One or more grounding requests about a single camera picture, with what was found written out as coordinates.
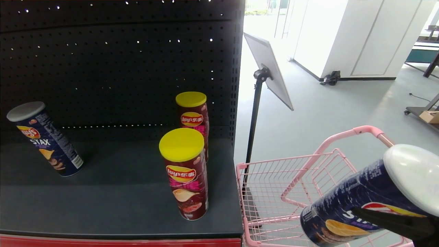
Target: cart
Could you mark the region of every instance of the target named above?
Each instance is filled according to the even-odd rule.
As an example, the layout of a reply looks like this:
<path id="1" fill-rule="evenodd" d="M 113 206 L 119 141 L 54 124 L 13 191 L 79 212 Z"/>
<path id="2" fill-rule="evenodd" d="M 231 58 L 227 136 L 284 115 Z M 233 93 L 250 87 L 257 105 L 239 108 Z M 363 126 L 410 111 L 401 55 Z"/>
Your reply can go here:
<path id="1" fill-rule="evenodd" d="M 303 233 L 300 213 L 344 178 L 356 173 L 337 148 L 326 148 L 342 138 L 371 133 L 386 146 L 393 142 L 378 128 L 361 126 L 326 139 L 312 155 L 236 167 L 244 221 L 244 240 L 250 247 L 315 247 Z M 346 247 L 412 247 L 407 238 L 383 230 L 344 244 Z"/>

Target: white pillar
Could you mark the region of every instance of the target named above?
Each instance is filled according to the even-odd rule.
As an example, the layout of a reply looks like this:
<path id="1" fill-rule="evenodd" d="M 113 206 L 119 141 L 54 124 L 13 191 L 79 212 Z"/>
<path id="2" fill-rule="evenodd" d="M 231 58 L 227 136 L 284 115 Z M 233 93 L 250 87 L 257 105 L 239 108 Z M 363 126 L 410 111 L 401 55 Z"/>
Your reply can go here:
<path id="1" fill-rule="evenodd" d="M 319 78 L 340 70 L 343 78 L 392 80 L 436 2 L 307 0 L 299 35 L 288 34 L 297 39 L 291 54 Z"/>

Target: pink wire basket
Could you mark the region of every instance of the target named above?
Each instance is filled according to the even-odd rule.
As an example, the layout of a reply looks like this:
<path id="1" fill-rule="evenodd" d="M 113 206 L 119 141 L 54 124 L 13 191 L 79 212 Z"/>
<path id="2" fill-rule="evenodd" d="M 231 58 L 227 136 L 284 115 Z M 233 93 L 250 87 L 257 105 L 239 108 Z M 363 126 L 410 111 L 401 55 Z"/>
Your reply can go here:
<path id="1" fill-rule="evenodd" d="M 378 128 L 361 126 L 329 137 L 312 155 L 238 164 L 245 243 L 250 247 L 315 247 L 302 231 L 300 213 L 344 178 L 356 173 L 339 149 L 327 153 L 325 150 L 336 140 L 366 132 L 388 147 L 393 146 Z M 344 245 L 413 247 L 409 239 L 387 230 Z"/>

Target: black pegboard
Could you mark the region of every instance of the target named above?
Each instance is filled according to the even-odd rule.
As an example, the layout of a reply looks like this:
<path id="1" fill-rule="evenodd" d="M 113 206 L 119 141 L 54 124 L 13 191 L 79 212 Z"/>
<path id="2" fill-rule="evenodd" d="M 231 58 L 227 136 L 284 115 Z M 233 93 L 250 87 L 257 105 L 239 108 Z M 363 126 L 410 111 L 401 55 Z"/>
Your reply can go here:
<path id="1" fill-rule="evenodd" d="M 41 100 L 60 126 L 117 132 L 114 126 L 133 125 L 135 137 L 139 125 L 153 138 L 159 126 L 175 125 L 175 95 L 202 91 L 212 135 L 233 141 L 243 6 L 243 0 L 1 1 L 2 131 L 16 131 L 5 118 L 11 108 Z"/>

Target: potato chip can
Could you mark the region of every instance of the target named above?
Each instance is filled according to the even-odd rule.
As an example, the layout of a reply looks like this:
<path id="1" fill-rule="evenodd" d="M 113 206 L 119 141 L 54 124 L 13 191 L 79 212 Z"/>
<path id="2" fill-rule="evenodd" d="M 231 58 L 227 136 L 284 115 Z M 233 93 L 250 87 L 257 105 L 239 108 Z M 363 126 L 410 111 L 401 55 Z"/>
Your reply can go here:
<path id="1" fill-rule="evenodd" d="M 63 177 L 77 173 L 83 165 L 73 145 L 54 126 L 43 102 L 19 105 L 6 116 L 38 148 L 51 166 Z"/>
<path id="2" fill-rule="evenodd" d="M 204 137 L 204 157 L 209 160 L 209 115 L 207 96 L 200 92 L 184 92 L 175 97 L 179 106 L 180 127 L 199 131 Z"/>
<path id="3" fill-rule="evenodd" d="M 159 149 L 181 215 L 198 220 L 209 207 L 202 134 L 191 128 L 175 129 L 162 137 Z"/>
<path id="4" fill-rule="evenodd" d="M 320 247 L 334 247 L 383 228 L 356 216 L 363 208 L 411 217 L 439 216 L 439 157 L 412 145 L 389 148 L 383 158 L 344 179 L 303 209 L 300 224 Z"/>

